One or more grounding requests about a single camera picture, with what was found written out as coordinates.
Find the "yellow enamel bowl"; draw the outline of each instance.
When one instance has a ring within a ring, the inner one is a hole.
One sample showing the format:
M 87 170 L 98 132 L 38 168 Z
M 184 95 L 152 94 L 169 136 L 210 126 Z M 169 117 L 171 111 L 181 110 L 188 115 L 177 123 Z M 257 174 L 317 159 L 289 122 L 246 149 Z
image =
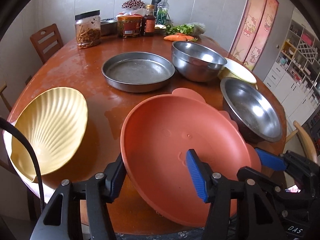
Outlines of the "yellow enamel bowl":
M 31 101 L 17 119 L 15 127 L 32 145 L 41 175 L 65 165 L 76 153 L 88 121 L 84 96 L 73 88 L 47 90 Z M 12 137 L 12 164 L 31 182 L 37 182 L 31 157 Z
M 220 80 L 226 77 L 233 77 L 253 85 L 257 84 L 256 78 L 246 67 L 229 58 L 226 58 L 226 60 L 227 64 L 224 65 L 224 68 L 218 74 Z

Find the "silver bolt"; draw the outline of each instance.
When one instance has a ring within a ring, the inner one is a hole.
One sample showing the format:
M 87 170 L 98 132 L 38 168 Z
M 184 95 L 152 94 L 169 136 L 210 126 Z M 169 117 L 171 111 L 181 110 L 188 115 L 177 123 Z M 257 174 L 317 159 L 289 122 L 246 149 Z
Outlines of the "silver bolt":
M 283 216 L 284 218 L 286 218 L 286 217 L 288 216 L 287 210 L 283 210 L 281 214 L 282 214 L 282 216 Z
M 66 186 L 66 185 L 68 185 L 69 184 L 69 180 L 68 179 L 64 179 L 62 182 L 61 182 L 61 185 L 62 186 Z
M 104 177 L 104 174 L 102 172 L 99 172 L 95 175 L 96 179 L 102 179 Z
M 214 172 L 212 173 L 212 177 L 214 177 L 215 179 L 220 179 L 221 178 L 221 174 L 218 172 Z
M 247 179 L 247 183 L 251 186 L 253 186 L 255 183 L 255 181 L 253 179 Z

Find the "black lid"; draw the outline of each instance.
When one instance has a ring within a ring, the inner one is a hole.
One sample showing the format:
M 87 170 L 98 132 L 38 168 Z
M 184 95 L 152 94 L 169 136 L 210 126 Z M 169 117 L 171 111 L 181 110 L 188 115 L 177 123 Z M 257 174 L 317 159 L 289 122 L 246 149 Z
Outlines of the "black lid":
M 100 15 L 100 10 L 78 14 L 78 15 L 75 16 L 75 20 L 77 21 L 77 20 L 80 20 L 80 19 L 84 19 L 84 18 L 87 18 L 87 17 L 96 16 L 96 15 Z

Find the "pink curtain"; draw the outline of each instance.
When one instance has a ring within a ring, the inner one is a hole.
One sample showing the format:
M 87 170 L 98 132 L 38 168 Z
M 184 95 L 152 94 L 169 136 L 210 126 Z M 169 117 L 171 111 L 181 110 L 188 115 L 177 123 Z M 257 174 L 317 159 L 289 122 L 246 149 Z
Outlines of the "pink curtain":
M 277 0 L 248 0 L 231 54 L 249 69 L 256 65 L 270 34 Z

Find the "wooden table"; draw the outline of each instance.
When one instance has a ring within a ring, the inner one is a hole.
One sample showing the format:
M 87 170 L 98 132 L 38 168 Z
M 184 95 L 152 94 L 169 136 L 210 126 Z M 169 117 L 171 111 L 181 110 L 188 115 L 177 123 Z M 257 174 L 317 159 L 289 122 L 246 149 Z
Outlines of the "wooden table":
M 199 40 L 221 55 L 235 59 L 213 40 L 202 37 Z M 59 86 L 73 87 L 85 97 L 88 105 L 88 124 L 83 141 L 74 157 L 64 167 L 43 176 L 46 201 L 63 179 L 72 182 L 87 180 L 105 169 L 108 163 L 115 161 L 120 153 L 120 131 L 122 123 L 139 102 L 146 98 L 171 93 L 178 87 L 193 89 L 201 94 L 206 102 L 222 110 L 222 94 L 219 79 L 210 83 L 195 83 L 175 73 L 166 87 L 143 94 L 127 93 L 109 86 L 101 73 L 102 64 L 109 58 L 123 52 L 145 51 L 156 53 L 171 60 L 171 42 L 163 37 L 139 37 L 120 39 L 109 36 L 102 39 L 98 46 L 77 49 L 73 39 L 52 56 L 37 72 L 20 95 L 8 121 L 14 122 L 25 106 L 40 93 Z M 284 110 L 270 90 L 257 78 L 259 91 L 269 100 L 277 113 L 283 128 L 283 137 L 277 143 L 261 143 L 260 147 L 276 155 L 282 153 L 286 136 Z M 5 138 L 6 146 L 10 140 Z M 30 189 L 39 196 L 38 185 L 22 178 Z M 128 234 L 166 234 L 188 229 L 156 213 L 140 197 L 130 179 L 126 177 L 119 198 L 108 205 L 114 230 Z M 85 201 L 81 203 L 82 222 L 88 224 Z

